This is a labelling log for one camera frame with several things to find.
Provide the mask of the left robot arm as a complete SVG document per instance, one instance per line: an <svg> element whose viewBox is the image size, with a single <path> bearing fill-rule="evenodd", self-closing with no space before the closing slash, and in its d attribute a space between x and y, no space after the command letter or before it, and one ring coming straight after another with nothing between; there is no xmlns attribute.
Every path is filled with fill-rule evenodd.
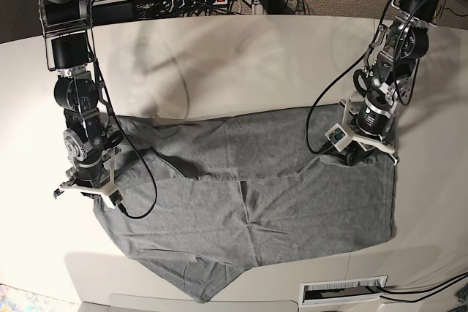
<svg viewBox="0 0 468 312"><path fill-rule="evenodd" d="M396 116L410 104L418 67L429 49L429 26L435 24L441 0L390 0L393 22L379 24L364 54L364 66L353 74L362 102L345 102L341 125L330 140L353 166L375 151L396 159Z"/></svg>

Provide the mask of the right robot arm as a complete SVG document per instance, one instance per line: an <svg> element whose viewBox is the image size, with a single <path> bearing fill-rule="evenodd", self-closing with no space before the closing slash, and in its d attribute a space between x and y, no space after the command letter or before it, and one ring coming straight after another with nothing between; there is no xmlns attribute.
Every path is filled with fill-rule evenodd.
<svg viewBox="0 0 468 312"><path fill-rule="evenodd" d="M39 19L48 70L57 72L54 99L64 111L68 159L67 186L98 189L108 176L104 153L111 149L98 104L102 83L87 66L96 61L89 32L94 0L39 0Z"/></svg>

